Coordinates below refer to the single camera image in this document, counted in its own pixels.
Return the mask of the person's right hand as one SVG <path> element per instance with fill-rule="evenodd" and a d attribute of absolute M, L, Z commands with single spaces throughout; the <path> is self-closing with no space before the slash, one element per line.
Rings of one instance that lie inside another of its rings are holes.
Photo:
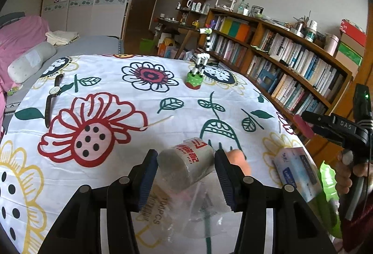
<path fill-rule="evenodd" d="M 369 178 L 369 184 L 368 184 L 368 192 L 369 195 L 372 192 L 372 163 L 368 165 L 365 164 L 358 164 L 353 167 L 353 169 L 350 169 L 349 166 L 345 165 L 343 163 L 343 155 L 345 151 L 341 151 L 338 154 L 338 162 L 336 163 L 335 167 L 335 180 L 336 180 L 336 186 L 335 189 L 339 195 L 345 195 L 350 191 L 350 188 L 352 187 L 352 179 L 351 175 L 352 173 L 357 177 L 368 177 Z"/>

